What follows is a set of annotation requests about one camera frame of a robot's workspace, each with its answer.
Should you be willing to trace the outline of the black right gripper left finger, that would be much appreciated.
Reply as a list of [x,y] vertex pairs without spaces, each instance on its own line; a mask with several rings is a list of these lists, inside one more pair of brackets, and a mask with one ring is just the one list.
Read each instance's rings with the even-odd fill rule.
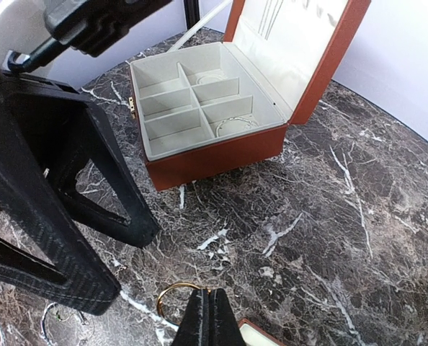
[[208,289],[194,290],[171,346],[209,345],[209,324]]

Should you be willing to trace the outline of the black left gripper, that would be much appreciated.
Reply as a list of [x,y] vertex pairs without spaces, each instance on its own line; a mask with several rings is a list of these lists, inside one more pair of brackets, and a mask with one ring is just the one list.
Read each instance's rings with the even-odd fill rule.
[[169,0],[64,0],[45,1],[43,19],[50,45],[98,57],[130,29],[162,9]]

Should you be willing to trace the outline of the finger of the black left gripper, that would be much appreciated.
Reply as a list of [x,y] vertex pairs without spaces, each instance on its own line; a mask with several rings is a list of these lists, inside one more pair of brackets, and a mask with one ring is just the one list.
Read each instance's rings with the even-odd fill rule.
[[0,281],[96,316],[112,305],[120,284],[44,178],[1,91],[0,209],[49,259],[44,262],[0,238]]
[[[72,219],[122,243],[149,245],[160,226],[123,158],[105,111],[60,82],[4,74],[9,108],[48,183]],[[77,174],[92,161],[126,217],[83,196]]]

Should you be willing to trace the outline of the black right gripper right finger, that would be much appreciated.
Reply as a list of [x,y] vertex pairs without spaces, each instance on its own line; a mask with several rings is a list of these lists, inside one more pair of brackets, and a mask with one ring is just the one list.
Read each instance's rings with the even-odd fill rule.
[[209,345],[246,346],[228,296],[222,288],[209,294]]

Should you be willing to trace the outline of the red jewelry tray insert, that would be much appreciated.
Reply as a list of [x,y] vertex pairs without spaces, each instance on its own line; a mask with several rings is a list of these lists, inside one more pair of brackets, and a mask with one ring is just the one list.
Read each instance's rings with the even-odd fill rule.
[[248,319],[240,320],[238,327],[244,342],[248,346],[285,346],[284,343],[266,333]]

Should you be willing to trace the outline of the gold hoop earring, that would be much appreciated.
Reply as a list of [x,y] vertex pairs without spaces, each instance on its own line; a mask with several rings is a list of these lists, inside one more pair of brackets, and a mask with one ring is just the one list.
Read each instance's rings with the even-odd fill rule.
[[188,282],[177,282],[169,285],[160,292],[156,300],[156,311],[159,317],[173,326],[178,327],[182,322],[191,295],[201,289],[211,292],[211,289]]

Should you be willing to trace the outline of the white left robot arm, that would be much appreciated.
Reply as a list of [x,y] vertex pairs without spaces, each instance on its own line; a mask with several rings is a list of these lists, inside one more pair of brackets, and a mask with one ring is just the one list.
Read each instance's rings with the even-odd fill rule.
[[0,238],[0,280],[99,316],[120,284],[78,229],[142,248],[159,225],[105,111],[35,75],[74,48],[97,57],[164,1],[0,2],[0,210],[45,260]]

